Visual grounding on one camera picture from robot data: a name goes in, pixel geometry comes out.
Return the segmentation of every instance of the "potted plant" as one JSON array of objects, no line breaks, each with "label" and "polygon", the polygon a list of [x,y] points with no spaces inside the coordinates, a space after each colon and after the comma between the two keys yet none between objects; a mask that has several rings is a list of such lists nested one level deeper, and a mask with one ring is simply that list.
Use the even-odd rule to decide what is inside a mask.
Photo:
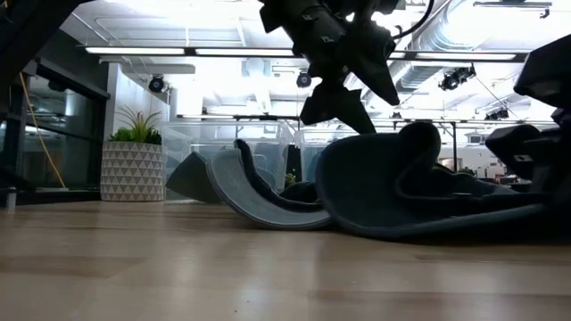
[{"label": "potted plant", "polygon": [[128,128],[121,128],[103,143],[101,199],[107,202],[160,202],[164,200],[162,137],[154,127],[161,115],[145,117],[128,106],[119,115]]}]

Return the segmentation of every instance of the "yellow cable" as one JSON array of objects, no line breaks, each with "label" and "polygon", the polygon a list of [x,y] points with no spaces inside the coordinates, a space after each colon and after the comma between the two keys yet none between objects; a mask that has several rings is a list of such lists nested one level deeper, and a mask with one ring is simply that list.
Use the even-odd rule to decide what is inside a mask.
[{"label": "yellow cable", "polygon": [[26,81],[24,81],[24,76],[21,73],[20,73],[20,81],[21,81],[21,87],[24,89],[24,96],[26,97],[26,103],[28,103],[29,112],[31,112],[32,119],[34,120],[34,126],[36,126],[36,131],[37,131],[37,136],[39,137],[39,141],[42,144],[42,147],[44,147],[44,152],[46,153],[47,159],[50,161],[50,165],[52,165],[52,169],[54,169],[54,172],[55,172],[55,175],[57,176],[57,179],[60,180],[60,184],[62,185],[63,188],[65,188],[65,184],[63,183],[62,176],[60,175],[60,172],[55,167],[54,161],[52,160],[52,156],[50,156],[50,152],[47,150],[46,144],[44,143],[44,138],[42,137],[42,133],[39,131],[39,126],[37,125],[37,121],[36,121],[36,113],[34,112],[34,109],[32,108],[31,101],[29,100],[28,89],[26,88]]}]

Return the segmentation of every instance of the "white geometric planter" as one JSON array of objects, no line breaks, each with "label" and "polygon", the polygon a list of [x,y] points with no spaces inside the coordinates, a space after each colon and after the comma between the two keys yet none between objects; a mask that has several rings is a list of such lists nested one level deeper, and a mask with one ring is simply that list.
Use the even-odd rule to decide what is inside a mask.
[{"label": "white geometric planter", "polygon": [[106,202],[164,200],[160,145],[105,142],[101,168],[101,199]]}]

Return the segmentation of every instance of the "black cable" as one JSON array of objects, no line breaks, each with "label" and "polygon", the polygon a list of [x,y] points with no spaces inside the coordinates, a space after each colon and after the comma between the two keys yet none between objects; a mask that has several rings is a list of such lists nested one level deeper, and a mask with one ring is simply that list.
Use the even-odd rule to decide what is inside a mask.
[{"label": "black cable", "polygon": [[434,0],[428,0],[428,1],[429,1],[428,7],[426,8],[425,15],[422,16],[420,21],[418,21],[414,26],[410,27],[410,29],[403,31],[396,36],[393,36],[393,40],[400,39],[402,37],[406,37],[406,36],[410,35],[411,33],[417,31],[420,27],[422,27],[423,24],[425,24],[425,22],[430,17],[430,13],[432,13],[432,9],[434,8]]}]

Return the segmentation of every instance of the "wooden floor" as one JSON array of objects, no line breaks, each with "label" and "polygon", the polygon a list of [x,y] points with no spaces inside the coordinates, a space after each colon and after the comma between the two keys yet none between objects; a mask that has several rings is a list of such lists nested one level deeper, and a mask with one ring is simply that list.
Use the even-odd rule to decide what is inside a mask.
[{"label": "wooden floor", "polygon": [[0,213],[2,321],[568,321],[566,246],[262,231],[221,207]]}]

